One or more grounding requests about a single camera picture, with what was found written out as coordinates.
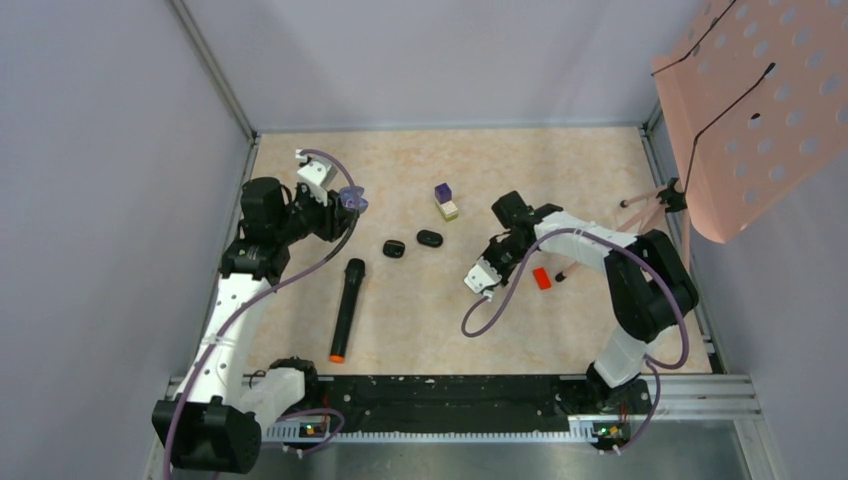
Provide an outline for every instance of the gray floor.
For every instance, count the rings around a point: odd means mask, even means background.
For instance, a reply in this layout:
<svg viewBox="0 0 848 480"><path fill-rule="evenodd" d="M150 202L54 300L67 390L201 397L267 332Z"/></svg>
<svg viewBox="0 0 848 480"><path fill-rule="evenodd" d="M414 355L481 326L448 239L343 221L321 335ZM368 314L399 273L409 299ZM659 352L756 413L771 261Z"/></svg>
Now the gray floor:
<svg viewBox="0 0 848 480"><path fill-rule="evenodd" d="M657 422L621 457L586 445L339 444L306 460L266 451L247 476L222 479L748 479L731 422ZM209 475L181 475L207 479Z"/></svg>

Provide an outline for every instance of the white wall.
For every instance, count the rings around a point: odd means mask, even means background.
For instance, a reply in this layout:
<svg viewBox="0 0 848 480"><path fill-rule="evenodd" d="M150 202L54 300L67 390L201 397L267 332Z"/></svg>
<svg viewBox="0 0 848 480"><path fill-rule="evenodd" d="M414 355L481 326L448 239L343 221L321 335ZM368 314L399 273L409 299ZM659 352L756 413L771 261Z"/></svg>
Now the white wall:
<svg viewBox="0 0 848 480"><path fill-rule="evenodd" d="M656 140L676 175L664 125ZM790 478L845 478L846 182L848 150L727 244L692 234L719 353L751 375Z"/></svg>
<svg viewBox="0 0 848 480"><path fill-rule="evenodd" d="M139 478L246 140L165 1L5 1L0 52L0 477Z"/></svg>
<svg viewBox="0 0 848 480"><path fill-rule="evenodd" d="M651 58L703 11L702 0L187 3L266 131L642 123L657 99Z"/></svg>

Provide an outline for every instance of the pink perforated panel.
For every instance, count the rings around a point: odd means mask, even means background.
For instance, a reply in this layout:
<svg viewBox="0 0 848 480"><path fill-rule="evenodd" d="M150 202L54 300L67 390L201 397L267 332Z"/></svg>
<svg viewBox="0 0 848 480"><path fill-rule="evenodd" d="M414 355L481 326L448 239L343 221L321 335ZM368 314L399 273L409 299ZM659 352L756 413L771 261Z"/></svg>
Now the pink perforated panel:
<svg viewBox="0 0 848 480"><path fill-rule="evenodd" d="M705 3L659 69L682 57L728 6ZM724 243L802 180L848 161L848 0L736 0L693 54L655 76L681 181L701 136L687 194L692 224Z"/></svg>

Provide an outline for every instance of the black oval object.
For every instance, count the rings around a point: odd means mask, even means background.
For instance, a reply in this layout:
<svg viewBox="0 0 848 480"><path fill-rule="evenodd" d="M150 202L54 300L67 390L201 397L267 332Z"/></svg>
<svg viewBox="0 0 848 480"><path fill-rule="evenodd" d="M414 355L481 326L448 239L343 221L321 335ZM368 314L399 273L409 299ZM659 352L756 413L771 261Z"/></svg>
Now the black oval object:
<svg viewBox="0 0 848 480"><path fill-rule="evenodd" d="M383 244L383 255L391 258L400 258L406 251L406 245L400 240L386 240Z"/></svg>
<svg viewBox="0 0 848 480"><path fill-rule="evenodd" d="M445 239L440 234L431 232L430 230L421 230L415 238L421 245L433 248L440 247L445 242Z"/></svg>

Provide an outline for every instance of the translucent purple object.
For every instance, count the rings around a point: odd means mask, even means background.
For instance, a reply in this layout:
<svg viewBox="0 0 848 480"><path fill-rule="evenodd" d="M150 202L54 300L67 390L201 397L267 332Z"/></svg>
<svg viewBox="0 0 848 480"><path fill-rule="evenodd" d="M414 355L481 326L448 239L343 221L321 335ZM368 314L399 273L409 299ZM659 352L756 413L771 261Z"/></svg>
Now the translucent purple object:
<svg viewBox="0 0 848 480"><path fill-rule="evenodd" d="M353 194L356 192L359 195L359 214L365 213L365 210L368 208L368 200L365 200L365 188L357 185L354 187L356 190L351 190L350 187L344 187L339 190L339 200L341 200L342 205L348 210L356 210L356 199Z"/></svg>
<svg viewBox="0 0 848 480"><path fill-rule="evenodd" d="M436 200L439 203L450 202L453 198L453 194L451 194L450 187L447 183L443 183L436 187Z"/></svg>

